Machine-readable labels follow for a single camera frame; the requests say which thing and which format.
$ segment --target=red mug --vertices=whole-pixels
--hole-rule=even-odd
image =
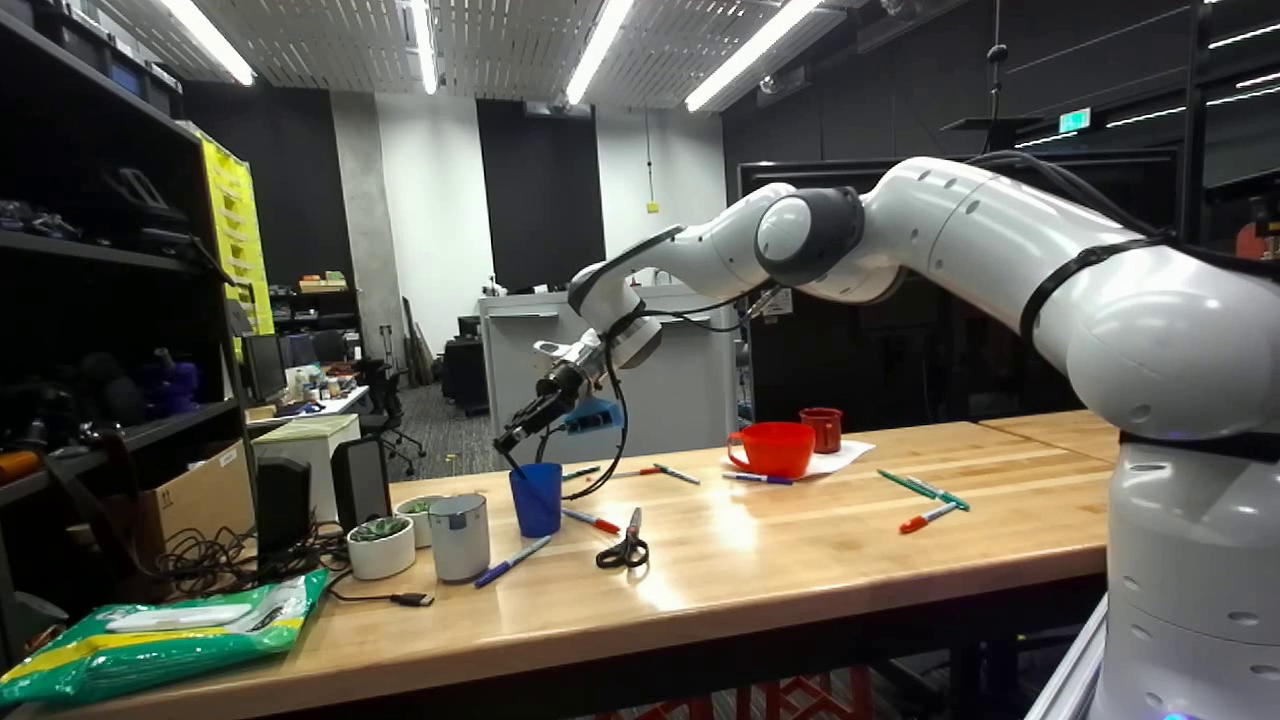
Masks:
[[[841,454],[841,433],[844,433],[841,410],[799,410],[799,425],[814,425],[822,456]]]
[[[743,445],[747,461],[729,454],[729,466],[741,473],[762,473],[762,478],[779,478],[779,479],[799,479],[808,473],[814,456],[814,425],[787,425],[787,422],[767,422],[767,425],[747,425],[729,435],[732,445]]]

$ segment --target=scissors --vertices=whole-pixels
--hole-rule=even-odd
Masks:
[[[596,558],[596,569],[643,569],[643,565],[650,565],[650,545],[641,539],[641,507],[633,507],[626,539],[603,547]]]

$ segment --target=marker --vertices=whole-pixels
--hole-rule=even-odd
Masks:
[[[534,539],[526,551],[517,551],[517,558],[507,558],[507,562],[493,565],[488,574],[481,574],[481,578],[476,578],[476,587],[486,587],[486,583],[493,583],[493,582],[507,578],[511,569],[522,569],[534,551],[542,551],[542,547],[548,547],[548,545],[553,545],[553,535],[542,535],[542,539]]]
[[[895,531],[901,531],[901,535],[926,531],[933,520],[943,520],[943,516],[951,516],[951,511],[958,511],[958,506],[943,506],[943,507],[927,511],[927,516],[904,520]]]
[[[927,501],[940,501],[940,506],[951,506],[951,507],[968,511],[968,506],[963,506],[962,497],[951,497],[951,493],[943,493],[943,490],[933,490],[933,486],[926,486],[926,479],[918,479],[918,478],[895,478],[895,473],[890,473],[890,468],[882,468],[882,478],[892,479],[892,486],[901,486],[901,490],[909,490],[909,493],[918,493],[918,497],[927,497]]]
[[[724,473],[729,479],[741,479],[741,486],[793,486],[786,478],[765,478],[765,473]]]
[[[706,486],[706,479],[683,478],[683,473],[675,473],[675,468],[669,468],[669,466],[650,466],[650,468],[641,468],[641,478],[673,478],[673,479],[681,479],[681,486]]]
[[[603,516],[589,516],[589,511],[575,511],[575,507],[563,507],[563,516],[572,516],[579,524],[592,524],[596,531],[620,535],[620,529],[609,524]]]

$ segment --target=blue cup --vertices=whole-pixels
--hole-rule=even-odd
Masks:
[[[522,466],[507,473],[522,535],[560,531],[560,466]]]

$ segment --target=green plastic bag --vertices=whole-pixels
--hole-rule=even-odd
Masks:
[[[324,592],[327,569],[312,569],[253,592],[98,609],[0,677],[0,710],[98,703],[288,656]]]

